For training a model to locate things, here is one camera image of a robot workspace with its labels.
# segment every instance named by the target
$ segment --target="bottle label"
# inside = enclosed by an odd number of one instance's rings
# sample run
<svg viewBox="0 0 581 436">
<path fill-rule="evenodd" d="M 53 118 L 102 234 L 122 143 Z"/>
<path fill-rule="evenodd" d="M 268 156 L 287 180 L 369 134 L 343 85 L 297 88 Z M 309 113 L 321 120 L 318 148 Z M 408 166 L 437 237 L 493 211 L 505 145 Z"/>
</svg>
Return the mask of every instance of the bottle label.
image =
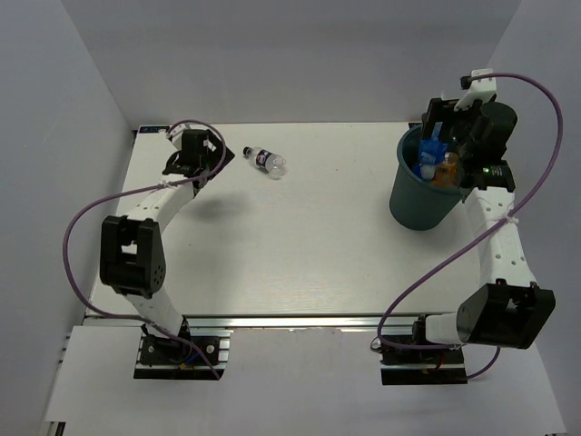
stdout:
<svg viewBox="0 0 581 436">
<path fill-rule="evenodd" d="M 260 168 L 266 169 L 266 161 L 271 154 L 272 154 L 271 152 L 267 152 L 266 150 L 260 150 L 256 155 L 256 164 Z"/>
</svg>

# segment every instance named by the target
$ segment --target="plastic bottle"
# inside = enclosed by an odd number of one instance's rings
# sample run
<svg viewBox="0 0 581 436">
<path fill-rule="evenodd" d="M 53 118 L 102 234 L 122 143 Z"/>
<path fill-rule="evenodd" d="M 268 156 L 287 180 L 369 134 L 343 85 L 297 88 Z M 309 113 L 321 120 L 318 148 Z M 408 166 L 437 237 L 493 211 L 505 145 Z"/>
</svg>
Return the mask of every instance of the plastic bottle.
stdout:
<svg viewBox="0 0 581 436">
<path fill-rule="evenodd" d="M 439 141 L 439 133 L 442 123 L 434 124 L 432 135 L 429 139 L 422 139 L 418 148 L 418 170 L 416 175 L 422 180 L 429 182 L 434 178 L 437 166 L 444 160 L 444 153 L 447 145 Z"/>
<path fill-rule="evenodd" d="M 444 161 L 436 167 L 435 177 L 431 184 L 442 188 L 455 188 L 457 166 L 458 155 L 450 152 L 446 153 Z"/>
<path fill-rule="evenodd" d="M 262 169 L 273 179 L 278 179 L 284 174 L 286 161 L 282 156 L 261 148 L 250 147 L 244 147 L 243 153 L 252 165 Z"/>
</svg>

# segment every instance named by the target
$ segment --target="water bottle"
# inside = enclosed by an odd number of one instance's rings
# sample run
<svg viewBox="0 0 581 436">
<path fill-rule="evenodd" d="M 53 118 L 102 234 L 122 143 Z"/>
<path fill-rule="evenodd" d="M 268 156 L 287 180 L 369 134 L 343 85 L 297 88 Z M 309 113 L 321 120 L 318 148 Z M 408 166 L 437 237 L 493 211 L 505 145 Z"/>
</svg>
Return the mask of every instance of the water bottle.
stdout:
<svg viewBox="0 0 581 436">
<path fill-rule="evenodd" d="M 244 157 L 251 161 L 256 168 L 262 169 L 273 179 L 278 179 L 284 174 L 286 161 L 282 156 L 261 148 L 244 147 Z"/>
</svg>

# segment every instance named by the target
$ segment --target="orange bottle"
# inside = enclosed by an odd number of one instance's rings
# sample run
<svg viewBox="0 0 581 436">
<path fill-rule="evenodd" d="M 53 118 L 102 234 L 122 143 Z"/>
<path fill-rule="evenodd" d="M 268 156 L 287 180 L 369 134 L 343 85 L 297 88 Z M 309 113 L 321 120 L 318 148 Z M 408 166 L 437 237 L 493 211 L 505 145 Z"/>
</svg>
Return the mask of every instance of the orange bottle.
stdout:
<svg viewBox="0 0 581 436">
<path fill-rule="evenodd" d="M 434 180 L 431 184 L 440 188 L 456 187 L 456 168 L 458 166 L 458 155 L 455 153 L 444 154 L 444 161 L 436 167 Z"/>
</svg>

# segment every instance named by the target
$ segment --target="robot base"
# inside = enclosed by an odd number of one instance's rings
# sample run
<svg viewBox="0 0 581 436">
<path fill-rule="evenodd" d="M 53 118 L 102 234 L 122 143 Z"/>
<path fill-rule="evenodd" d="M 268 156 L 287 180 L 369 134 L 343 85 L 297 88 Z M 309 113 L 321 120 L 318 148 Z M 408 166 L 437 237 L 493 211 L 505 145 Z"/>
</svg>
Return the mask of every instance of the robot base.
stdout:
<svg viewBox="0 0 581 436">
<path fill-rule="evenodd" d="M 384 335 L 385 339 L 411 344 L 411 335 Z M 458 350 L 395 350 L 381 348 L 381 384 L 466 384 L 464 354 Z"/>
<path fill-rule="evenodd" d="M 212 366 L 220 364 L 219 336 L 192 336 L 192 341 L 204 352 Z M 139 358 L 133 371 L 134 379 L 149 380 L 216 380 L 210 369 L 200 357 L 187 365 L 171 362 L 159 349 L 156 349 L 152 336 L 144 336 Z M 222 376 L 224 369 L 216 368 Z"/>
</svg>

